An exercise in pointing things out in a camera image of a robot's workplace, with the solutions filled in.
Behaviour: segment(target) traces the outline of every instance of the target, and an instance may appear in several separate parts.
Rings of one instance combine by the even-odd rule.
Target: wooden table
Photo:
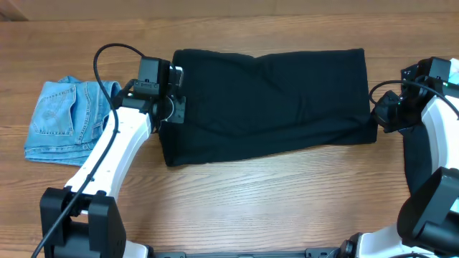
[[[77,171],[24,160],[42,85],[65,75],[94,80],[102,45],[122,42],[164,59],[183,48],[260,56],[363,47],[371,87],[420,59],[459,57],[458,24],[456,13],[0,23],[0,256],[29,257],[41,238],[40,197]],[[100,75],[124,84],[138,61],[109,49]],[[157,251],[302,250],[389,226],[408,196],[397,133],[380,131],[370,145],[174,169],[154,135],[133,161],[118,207],[128,238]]]

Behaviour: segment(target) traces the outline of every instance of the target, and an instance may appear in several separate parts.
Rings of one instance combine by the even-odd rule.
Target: black cloth
[[[432,175],[432,156],[427,129],[424,125],[400,131],[403,135],[404,174],[411,194]]]
[[[236,161],[314,145],[376,141],[364,50],[254,58],[185,49],[185,122],[163,122],[168,166]]]

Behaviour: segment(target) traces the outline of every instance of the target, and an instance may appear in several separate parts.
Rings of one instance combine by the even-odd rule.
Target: black cable
[[[32,258],[35,258],[38,256],[38,254],[40,253],[40,251],[42,250],[42,248],[45,246],[45,244],[49,241],[49,239],[52,237],[53,233],[56,231],[57,227],[64,221],[64,219],[68,216],[68,214],[70,213],[70,211],[72,210],[73,206],[75,205],[78,197],[81,195],[81,193],[85,190],[86,186],[89,184],[89,182],[93,181],[93,176],[95,174],[95,172],[97,172],[100,164],[102,163],[103,159],[105,158],[105,156],[107,155],[108,151],[110,150],[110,147],[112,146],[113,144],[113,141],[115,141],[115,137],[118,133],[118,114],[116,112],[116,109],[115,109],[115,106],[113,105],[111,99],[110,99],[110,95],[108,94],[107,90],[103,87],[103,83],[102,81],[100,80],[100,77],[99,77],[99,72],[98,72],[98,58],[99,58],[99,55],[100,53],[104,50],[104,49],[107,49],[109,47],[125,47],[125,48],[129,48],[131,50],[133,50],[135,53],[139,54],[141,57],[145,57],[144,54],[142,54],[142,52],[138,51],[137,49],[131,47],[131,46],[128,46],[127,44],[121,44],[121,43],[111,43],[111,44],[107,44],[103,47],[101,47],[96,53],[95,53],[95,56],[94,56],[94,61],[93,61],[93,69],[94,69],[94,75],[95,75],[95,79],[98,81],[99,83],[99,87],[100,89],[102,90],[105,98],[107,99],[108,101],[108,104],[110,105],[110,109],[112,110],[113,112],[113,117],[115,118],[115,127],[113,129],[113,134],[112,134],[112,137],[110,138],[110,140],[108,141],[108,144],[107,144],[107,147],[105,147],[105,150],[103,151],[102,155],[100,156],[98,162],[95,163],[94,165],[94,168],[91,170],[91,172],[87,175],[86,177],[86,180],[85,182],[83,183],[83,185],[81,185],[80,189],[78,189],[77,193],[72,197],[72,199],[70,200],[70,202],[68,203],[68,205],[65,207],[64,211],[62,211],[62,213],[59,215],[59,217],[56,219],[56,221],[54,222],[54,224],[51,226],[51,228],[48,230],[48,232],[45,234],[45,236],[43,237],[43,239],[41,240],[41,242],[38,244],[37,248],[35,249],[34,253],[32,254]]]
[[[427,90],[428,92],[431,92],[435,95],[437,95],[437,97],[439,97],[441,100],[443,100],[448,106],[450,106],[450,108],[454,111],[454,113],[458,116],[458,120],[459,120],[459,110],[443,95],[443,94],[440,94],[438,91],[434,90],[434,89],[431,89],[429,88],[428,86],[425,86],[425,85],[422,85],[418,82],[410,82],[410,81],[406,81],[406,80],[388,80],[386,82],[381,82],[379,83],[378,85],[374,86],[372,90],[370,90],[370,93],[369,93],[369,97],[370,97],[370,101],[375,104],[375,105],[378,105],[378,103],[376,101],[374,101],[373,99],[373,93],[375,90],[377,90],[379,87],[382,87],[384,85],[389,85],[389,84],[394,84],[394,83],[402,83],[402,84],[406,84],[406,85],[409,85],[409,86],[415,86],[415,87],[419,87],[419,88],[422,88],[424,90]]]
[[[418,253],[400,254],[400,255],[390,257],[390,258],[410,258],[410,257],[412,258],[430,258],[429,256],[425,254],[418,254]]]

